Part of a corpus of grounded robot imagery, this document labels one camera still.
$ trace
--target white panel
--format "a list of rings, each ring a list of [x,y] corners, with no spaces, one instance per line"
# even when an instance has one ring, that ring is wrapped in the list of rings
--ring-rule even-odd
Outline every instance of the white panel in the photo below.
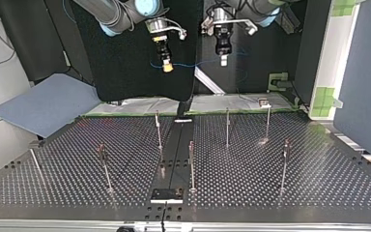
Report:
[[[0,121],[0,169],[28,151],[28,145],[37,137],[23,129]]]
[[[342,86],[342,80],[348,61],[352,37],[354,35],[357,16],[360,5],[356,5],[354,13],[346,16],[331,16],[325,35],[324,46],[321,54],[314,91],[311,100],[311,108],[315,100],[316,88],[335,88],[333,96],[338,98]],[[315,118],[313,120],[333,120],[335,108],[332,108],[327,118]]]

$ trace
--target green tape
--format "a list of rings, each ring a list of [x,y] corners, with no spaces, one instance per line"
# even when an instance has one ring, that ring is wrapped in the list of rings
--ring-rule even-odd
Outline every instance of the green tape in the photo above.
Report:
[[[333,107],[334,88],[318,87],[316,89],[315,99],[313,102],[312,117],[328,117],[330,109]]]
[[[155,113],[121,113],[121,112],[113,112],[113,113],[88,113],[82,115],[82,117],[148,117],[148,116],[155,116]],[[158,113],[160,116],[176,116],[177,113]]]
[[[334,0],[332,16],[352,15],[356,0]]]
[[[271,108],[271,113],[281,113],[281,112],[297,112],[299,109],[297,108]],[[230,110],[231,114],[263,114],[267,113],[267,109],[240,109],[240,110]],[[226,110],[218,110],[218,111],[207,111],[207,112],[200,112],[200,111],[189,111],[186,115],[207,115],[207,114],[225,114],[227,113]]]

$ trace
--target blue cardboard sheet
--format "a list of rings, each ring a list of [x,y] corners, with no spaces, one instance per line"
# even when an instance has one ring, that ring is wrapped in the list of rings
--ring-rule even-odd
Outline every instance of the blue cardboard sheet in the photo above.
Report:
[[[54,74],[28,92],[0,105],[0,118],[47,138],[100,104],[96,89]]]

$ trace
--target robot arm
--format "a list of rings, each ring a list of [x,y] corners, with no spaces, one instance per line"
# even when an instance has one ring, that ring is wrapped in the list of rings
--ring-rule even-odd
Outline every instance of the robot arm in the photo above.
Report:
[[[221,57],[221,66],[227,66],[232,53],[231,37],[235,23],[244,23],[249,36],[258,31],[256,25],[269,26],[281,13],[285,4],[300,0],[215,0],[207,10],[202,33],[217,39],[215,53]]]
[[[152,40],[157,45],[157,54],[163,63],[163,70],[169,73],[173,70],[171,51],[168,46],[168,32],[178,32],[180,40],[186,39],[186,30],[164,15],[162,0],[73,0],[99,22],[101,29],[110,37],[133,30],[134,25],[146,20]]]

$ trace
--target metal table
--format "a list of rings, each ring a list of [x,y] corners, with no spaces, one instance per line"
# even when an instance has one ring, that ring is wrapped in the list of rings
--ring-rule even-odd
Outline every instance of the metal table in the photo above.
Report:
[[[139,230],[371,230],[371,164],[301,113],[77,120],[0,171],[0,226]],[[285,139],[292,144],[281,189]],[[191,192],[189,143],[194,143]],[[104,143],[113,193],[97,157]],[[151,204],[154,189],[181,189],[183,204]]]

